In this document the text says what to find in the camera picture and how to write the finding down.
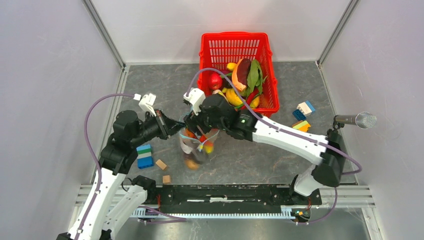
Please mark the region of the orange toy fruit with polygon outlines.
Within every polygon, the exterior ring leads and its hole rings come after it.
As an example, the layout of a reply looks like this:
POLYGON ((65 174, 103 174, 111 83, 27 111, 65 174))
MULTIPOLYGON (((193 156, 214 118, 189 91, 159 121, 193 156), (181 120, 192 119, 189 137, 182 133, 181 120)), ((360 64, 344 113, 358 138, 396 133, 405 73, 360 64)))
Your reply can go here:
POLYGON ((186 128, 185 130, 184 130, 184 135, 186 136, 186 137, 188 137, 188 138, 192 138, 192 139, 196 139, 196 140, 198 140, 198 137, 194 134, 194 133, 192 133, 188 128, 186 128))

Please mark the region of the red toy chili pepper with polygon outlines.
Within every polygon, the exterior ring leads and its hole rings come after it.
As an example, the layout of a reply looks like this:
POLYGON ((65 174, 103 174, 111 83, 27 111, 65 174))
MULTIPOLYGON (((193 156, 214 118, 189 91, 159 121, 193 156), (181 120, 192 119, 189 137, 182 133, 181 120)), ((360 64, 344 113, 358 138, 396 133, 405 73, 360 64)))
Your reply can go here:
POLYGON ((199 141, 204 146, 213 146, 217 136, 215 134, 212 135, 202 135, 199 138, 199 141))

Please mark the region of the single yellow toy banana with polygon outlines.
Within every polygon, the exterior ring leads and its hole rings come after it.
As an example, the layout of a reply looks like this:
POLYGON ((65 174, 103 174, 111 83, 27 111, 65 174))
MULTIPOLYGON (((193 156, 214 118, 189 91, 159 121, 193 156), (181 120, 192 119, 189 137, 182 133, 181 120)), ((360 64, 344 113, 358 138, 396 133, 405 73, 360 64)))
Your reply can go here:
POLYGON ((206 154, 211 154, 214 151, 214 144, 211 142, 206 142, 203 147, 202 150, 206 153, 206 154))

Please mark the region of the clear zip top bag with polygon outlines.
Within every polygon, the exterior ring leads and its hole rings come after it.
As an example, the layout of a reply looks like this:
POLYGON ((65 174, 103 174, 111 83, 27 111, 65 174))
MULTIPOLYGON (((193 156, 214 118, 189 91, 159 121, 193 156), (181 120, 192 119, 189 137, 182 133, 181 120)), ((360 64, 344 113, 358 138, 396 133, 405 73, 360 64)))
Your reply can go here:
POLYGON ((220 130, 218 129, 212 129, 210 132, 205 133, 201 136, 197 136, 198 139, 193 139, 193 138, 189 138, 187 136, 184 135, 184 130, 188 129, 187 127, 182 128, 179 132, 178 132, 178 137, 179 137, 179 143, 180 143, 180 148, 182 150, 183 153, 183 159, 184 162, 186 159, 191 159, 196 161, 199 164, 199 167, 204 164, 207 160, 210 159, 212 153, 207 154, 203 151, 203 145, 200 142, 200 137, 203 135, 216 135, 216 139, 218 138, 218 134, 220 132, 220 130))

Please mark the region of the brown toy potato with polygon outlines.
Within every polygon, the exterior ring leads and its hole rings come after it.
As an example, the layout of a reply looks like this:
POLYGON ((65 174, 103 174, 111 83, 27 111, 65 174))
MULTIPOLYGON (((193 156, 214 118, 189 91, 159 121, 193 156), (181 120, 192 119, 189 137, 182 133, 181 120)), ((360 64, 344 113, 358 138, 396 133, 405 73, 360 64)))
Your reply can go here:
POLYGON ((193 159, 185 159, 184 160, 185 165, 187 166, 188 169, 190 170, 197 170, 199 168, 199 164, 193 160, 193 159))

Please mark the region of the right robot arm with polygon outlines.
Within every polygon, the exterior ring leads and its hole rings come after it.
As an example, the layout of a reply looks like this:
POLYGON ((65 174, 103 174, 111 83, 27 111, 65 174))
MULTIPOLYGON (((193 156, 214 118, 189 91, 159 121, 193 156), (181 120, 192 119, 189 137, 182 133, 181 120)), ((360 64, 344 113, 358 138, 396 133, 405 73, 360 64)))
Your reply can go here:
POLYGON ((340 185, 346 158, 340 150, 338 133, 308 134, 252 110, 235 110, 222 95, 205 96, 199 89, 183 99, 192 107, 184 122, 195 135, 218 129, 234 139, 271 145, 308 160, 312 165, 295 177, 288 191, 293 203, 302 204, 323 186, 340 185))

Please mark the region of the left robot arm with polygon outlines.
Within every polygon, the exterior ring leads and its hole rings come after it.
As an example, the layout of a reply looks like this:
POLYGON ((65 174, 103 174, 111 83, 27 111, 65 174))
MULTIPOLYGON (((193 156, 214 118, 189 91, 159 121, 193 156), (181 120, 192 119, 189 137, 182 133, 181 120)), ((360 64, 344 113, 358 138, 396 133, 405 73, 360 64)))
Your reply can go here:
POLYGON ((87 201, 73 226, 57 236, 59 240, 113 240, 131 214, 142 203, 151 204, 157 198, 156 182, 138 176, 124 198, 111 207, 113 198, 126 178, 133 162, 139 157, 137 147, 159 138, 167 140, 185 124, 168 118, 159 109, 140 120, 133 110, 116 116, 113 133, 98 160, 96 174, 87 201))

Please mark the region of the yellow toy banana bunch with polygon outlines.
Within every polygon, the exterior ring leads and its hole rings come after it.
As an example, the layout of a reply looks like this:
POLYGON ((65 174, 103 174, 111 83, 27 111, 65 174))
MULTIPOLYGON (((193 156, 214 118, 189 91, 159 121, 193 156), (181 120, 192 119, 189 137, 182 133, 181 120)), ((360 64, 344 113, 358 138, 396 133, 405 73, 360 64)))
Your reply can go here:
POLYGON ((234 107, 239 107, 243 104, 241 98, 236 94, 233 88, 226 88, 224 92, 223 90, 219 90, 217 93, 224 96, 234 107))

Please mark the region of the red toy apple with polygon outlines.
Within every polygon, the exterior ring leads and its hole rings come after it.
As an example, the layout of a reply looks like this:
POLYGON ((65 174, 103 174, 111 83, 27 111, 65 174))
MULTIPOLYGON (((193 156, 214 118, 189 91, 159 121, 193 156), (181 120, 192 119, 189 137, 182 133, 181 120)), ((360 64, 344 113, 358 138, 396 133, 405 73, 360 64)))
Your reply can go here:
POLYGON ((210 74, 210 77, 207 81, 207 85, 210 90, 212 91, 219 90, 222 87, 222 84, 223 84, 223 80, 220 74, 216 72, 213 72, 210 74))

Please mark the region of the yellow toy starfruit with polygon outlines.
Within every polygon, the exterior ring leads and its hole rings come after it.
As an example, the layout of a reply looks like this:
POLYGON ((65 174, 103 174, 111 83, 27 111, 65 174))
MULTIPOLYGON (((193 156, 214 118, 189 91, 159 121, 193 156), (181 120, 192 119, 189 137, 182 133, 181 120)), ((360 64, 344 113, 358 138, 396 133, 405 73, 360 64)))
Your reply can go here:
POLYGON ((252 99, 252 101, 250 102, 249 106, 252 109, 256 109, 259 106, 259 104, 260 104, 260 100, 261 100, 261 97, 259 95, 256 96, 255 98, 252 99))

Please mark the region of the blue green stacked blocks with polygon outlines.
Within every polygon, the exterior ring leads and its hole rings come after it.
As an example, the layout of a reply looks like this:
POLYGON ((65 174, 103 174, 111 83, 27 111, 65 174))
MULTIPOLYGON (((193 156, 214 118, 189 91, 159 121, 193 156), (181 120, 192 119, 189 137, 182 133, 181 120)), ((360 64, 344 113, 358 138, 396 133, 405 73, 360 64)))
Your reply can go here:
POLYGON ((152 157, 152 147, 150 144, 141 145, 136 148, 137 151, 137 167, 139 169, 145 169, 154 165, 152 157))

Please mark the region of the yellow toy lemon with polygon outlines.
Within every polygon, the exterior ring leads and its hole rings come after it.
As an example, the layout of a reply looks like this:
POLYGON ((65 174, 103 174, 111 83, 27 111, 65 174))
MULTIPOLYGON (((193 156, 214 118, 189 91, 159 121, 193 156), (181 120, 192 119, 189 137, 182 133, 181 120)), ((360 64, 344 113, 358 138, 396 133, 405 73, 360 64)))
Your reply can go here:
POLYGON ((234 63, 234 62, 229 62, 229 63, 226 65, 226 69, 227 69, 228 71, 230 71, 230 72, 233 72, 233 71, 234 71, 234 69, 236 68, 236 66, 237 66, 237 64, 236 64, 236 63, 234 63))

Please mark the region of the small wooden cube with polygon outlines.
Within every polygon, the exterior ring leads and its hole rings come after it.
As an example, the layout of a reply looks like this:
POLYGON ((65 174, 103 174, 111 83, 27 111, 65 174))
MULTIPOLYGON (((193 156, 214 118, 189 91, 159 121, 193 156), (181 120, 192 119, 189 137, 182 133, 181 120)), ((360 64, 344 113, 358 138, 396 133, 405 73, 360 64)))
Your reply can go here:
POLYGON ((171 184, 171 183, 172 183, 171 176, 170 176, 170 175, 164 175, 164 176, 162 177, 162 183, 163 183, 164 185, 171 184))

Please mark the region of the red plastic basket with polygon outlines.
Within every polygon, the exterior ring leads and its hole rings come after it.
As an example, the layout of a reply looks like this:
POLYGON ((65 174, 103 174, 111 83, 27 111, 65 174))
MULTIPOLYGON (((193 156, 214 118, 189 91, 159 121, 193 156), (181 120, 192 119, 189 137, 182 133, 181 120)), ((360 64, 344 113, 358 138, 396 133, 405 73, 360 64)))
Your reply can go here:
POLYGON ((272 56, 269 38, 264 32, 204 33, 201 36, 199 68, 226 71, 228 63, 237 63, 243 58, 258 60, 266 80, 262 85, 262 98, 255 111, 270 117, 280 109, 278 81, 272 56))

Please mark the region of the yellow green toy block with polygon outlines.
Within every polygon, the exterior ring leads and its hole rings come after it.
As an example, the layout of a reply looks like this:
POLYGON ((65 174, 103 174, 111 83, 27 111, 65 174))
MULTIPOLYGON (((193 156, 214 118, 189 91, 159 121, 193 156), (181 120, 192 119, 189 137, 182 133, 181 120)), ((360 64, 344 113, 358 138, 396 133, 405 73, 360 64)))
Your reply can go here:
POLYGON ((295 130, 299 130, 301 132, 307 133, 309 129, 311 128, 311 125, 309 124, 307 120, 301 120, 293 124, 291 127, 295 130))

